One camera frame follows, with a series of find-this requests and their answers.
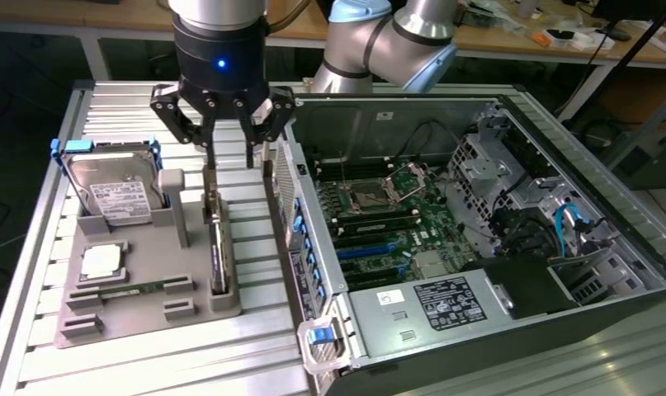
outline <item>collaborative robot arm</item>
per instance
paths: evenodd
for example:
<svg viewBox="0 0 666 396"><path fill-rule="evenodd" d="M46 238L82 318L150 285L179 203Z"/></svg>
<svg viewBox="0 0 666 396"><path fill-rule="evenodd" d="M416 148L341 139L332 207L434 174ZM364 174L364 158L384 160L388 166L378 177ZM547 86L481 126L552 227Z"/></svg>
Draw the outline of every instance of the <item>collaborative robot arm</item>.
<svg viewBox="0 0 666 396"><path fill-rule="evenodd" d="M456 8L457 0L409 0L392 15L388 0L337 0L312 91L372 92L376 74L428 92L456 56Z"/></svg>
<svg viewBox="0 0 666 396"><path fill-rule="evenodd" d="M170 0L170 7L182 77L154 88L151 107L179 142L205 148L211 169L215 121L239 120L253 167L254 146L277 140L294 109L292 89L265 79L266 0ZM201 125L179 99L203 116Z"/></svg>

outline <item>blue expansion slot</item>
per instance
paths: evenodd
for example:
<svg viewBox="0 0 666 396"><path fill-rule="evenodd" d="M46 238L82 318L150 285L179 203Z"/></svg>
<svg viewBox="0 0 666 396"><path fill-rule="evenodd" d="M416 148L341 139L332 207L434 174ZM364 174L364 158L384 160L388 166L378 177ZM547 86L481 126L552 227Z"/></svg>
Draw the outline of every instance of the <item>blue expansion slot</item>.
<svg viewBox="0 0 666 396"><path fill-rule="evenodd" d="M349 260L352 258L381 256L384 254L389 254L396 248L396 243L388 243L386 245L365 247L357 250L338 250L337 258L340 260Z"/></svg>

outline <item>floor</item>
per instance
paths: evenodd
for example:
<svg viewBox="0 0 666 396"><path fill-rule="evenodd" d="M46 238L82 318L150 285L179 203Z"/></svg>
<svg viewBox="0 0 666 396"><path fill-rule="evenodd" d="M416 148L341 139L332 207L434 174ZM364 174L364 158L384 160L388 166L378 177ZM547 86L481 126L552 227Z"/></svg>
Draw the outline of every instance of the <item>floor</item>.
<svg viewBox="0 0 666 396"><path fill-rule="evenodd" d="M173 80L179 69L173 43L107 40L115 79ZM316 73L322 51L268 49L270 81L297 81ZM567 100L584 68L533 62L458 59L444 83L519 83L547 108ZM0 34L0 308L22 251L35 199L59 132L73 81L91 73L75 39Z"/></svg>

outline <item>hard drive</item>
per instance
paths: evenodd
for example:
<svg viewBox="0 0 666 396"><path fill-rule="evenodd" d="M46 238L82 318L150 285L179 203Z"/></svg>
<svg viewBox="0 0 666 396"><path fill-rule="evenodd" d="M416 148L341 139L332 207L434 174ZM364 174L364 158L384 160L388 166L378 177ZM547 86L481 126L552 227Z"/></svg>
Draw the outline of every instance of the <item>hard drive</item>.
<svg viewBox="0 0 666 396"><path fill-rule="evenodd" d="M155 140L125 144L70 140L63 150L54 140L53 157L71 180L85 215L105 216L113 226L151 221L151 210L167 206L158 186L159 151Z"/></svg>

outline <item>warning label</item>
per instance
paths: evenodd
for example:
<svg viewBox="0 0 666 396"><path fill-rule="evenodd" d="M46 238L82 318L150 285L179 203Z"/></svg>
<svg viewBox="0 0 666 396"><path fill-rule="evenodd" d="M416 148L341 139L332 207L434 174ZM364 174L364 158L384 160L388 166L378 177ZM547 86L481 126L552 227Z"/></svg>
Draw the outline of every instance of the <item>warning label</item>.
<svg viewBox="0 0 666 396"><path fill-rule="evenodd" d="M436 330L448 330L488 318L465 277L414 286L414 290Z"/></svg>
<svg viewBox="0 0 666 396"><path fill-rule="evenodd" d="M149 215L149 199L141 181L91 185L93 196L109 220Z"/></svg>

